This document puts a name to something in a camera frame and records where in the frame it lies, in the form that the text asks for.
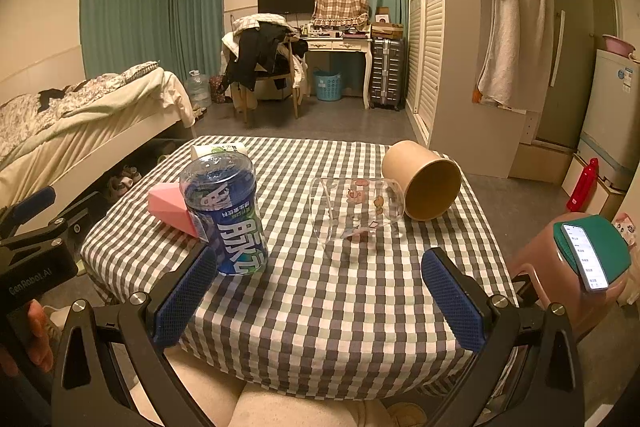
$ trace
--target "suitcase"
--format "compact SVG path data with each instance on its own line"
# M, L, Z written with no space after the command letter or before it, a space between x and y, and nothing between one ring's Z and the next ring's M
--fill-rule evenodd
M399 110L404 101L404 40L373 39L369 98Z

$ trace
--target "gray floor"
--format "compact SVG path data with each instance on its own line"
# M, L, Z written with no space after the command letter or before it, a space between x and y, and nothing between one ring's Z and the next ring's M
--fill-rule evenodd
M275 136L393 144L415 139L404 111L364 111L362 101L338 102L305 99L299 120L293 117L290 100L260 102L252 112L251 126L234 115L231 104L212 106L196 123L199 136ZM567 195L562 188L541 182L468 175L503 256L508 258L533 238L552 218L564 212ZM79 296L99 299L86 276L76 278L48 293L44 303L69 305ZM620 395L640 364L640 319L636 306L615 307L578 346L584 374L586 410L591 414L601 403ZM126 376L132 381L128 361ZM428 402L429 406L437 401Z
M364 110L362 99L343 98L337 102L321 102L305 98L300 118L293 115L293 103L286 100L260 101L249 111L249 126L233 104L212 105L195 125L199 136L268 136L324 140L363 141L391 145L398 140L415 139L404 111L393 109Z

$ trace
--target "phone screen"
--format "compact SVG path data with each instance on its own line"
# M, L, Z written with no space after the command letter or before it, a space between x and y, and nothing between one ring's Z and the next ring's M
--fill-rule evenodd
M562 229L572 246L575 260L580 266L582 280L587 288L591 291L597 291L609 287L607 276L584 229L574 225L563 225Z

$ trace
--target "blue laundry basket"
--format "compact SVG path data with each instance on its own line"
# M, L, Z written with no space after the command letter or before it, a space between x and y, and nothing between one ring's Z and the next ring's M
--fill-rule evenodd
M316 97L324 102L335 102L342 98L342 80L340 73L331 74L327 71L314 71Z

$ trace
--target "pink box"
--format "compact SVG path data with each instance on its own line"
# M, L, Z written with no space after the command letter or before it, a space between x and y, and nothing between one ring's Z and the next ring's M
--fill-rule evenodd
M160 221L198 237L178 182L159 183L151 187L146 196L146 206L149 214Z

